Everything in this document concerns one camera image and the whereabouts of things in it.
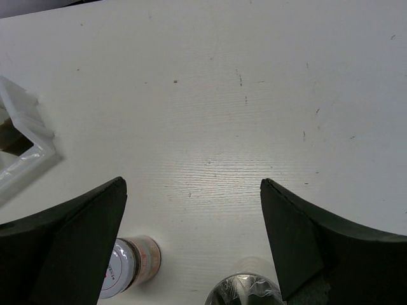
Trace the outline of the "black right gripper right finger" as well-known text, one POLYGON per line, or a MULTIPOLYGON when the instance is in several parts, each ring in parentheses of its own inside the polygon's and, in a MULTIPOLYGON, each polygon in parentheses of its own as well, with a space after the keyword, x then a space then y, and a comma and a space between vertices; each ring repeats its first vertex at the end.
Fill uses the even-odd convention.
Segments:
POLYGON ((406 237, 344 219, 272 179, 261 207, 287 304, 405 304, 406 237))

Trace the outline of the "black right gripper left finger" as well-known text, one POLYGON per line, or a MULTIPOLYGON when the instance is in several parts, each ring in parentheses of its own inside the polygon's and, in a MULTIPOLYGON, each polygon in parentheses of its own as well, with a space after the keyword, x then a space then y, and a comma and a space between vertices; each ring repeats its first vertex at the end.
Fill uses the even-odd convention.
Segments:
POLYGON ((1 304, 97 304, 126 202, 116 177, 1 224, 1 304))

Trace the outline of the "small jar white lid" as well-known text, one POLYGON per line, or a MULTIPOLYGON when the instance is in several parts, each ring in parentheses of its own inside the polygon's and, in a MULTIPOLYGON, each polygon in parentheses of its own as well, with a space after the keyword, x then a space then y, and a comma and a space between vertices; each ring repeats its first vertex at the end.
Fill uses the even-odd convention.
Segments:
POLYGON ((158 273, 161 262, 160 248, 151 237, 117 238, 99 298, 109 299, 150 281, 158 273))

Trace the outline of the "steel lid white powder jar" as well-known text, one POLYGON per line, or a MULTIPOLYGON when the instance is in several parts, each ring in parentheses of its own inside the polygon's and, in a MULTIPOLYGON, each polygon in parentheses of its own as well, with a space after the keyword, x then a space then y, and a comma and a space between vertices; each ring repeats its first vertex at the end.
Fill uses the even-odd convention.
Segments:
POLYGON ((209 293, 206 304, 285 304, 272 262, 249 256, 209 293))

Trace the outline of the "glass bottle with dark sauce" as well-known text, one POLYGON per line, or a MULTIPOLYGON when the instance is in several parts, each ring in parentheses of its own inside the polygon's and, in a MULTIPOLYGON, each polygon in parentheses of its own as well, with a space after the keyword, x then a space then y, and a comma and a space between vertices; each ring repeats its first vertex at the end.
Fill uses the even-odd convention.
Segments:
POLYGON ((1 108, 0 148, 1 151, 20 156, 33 146, 33 143, 18 131, 8 112, 1 108))

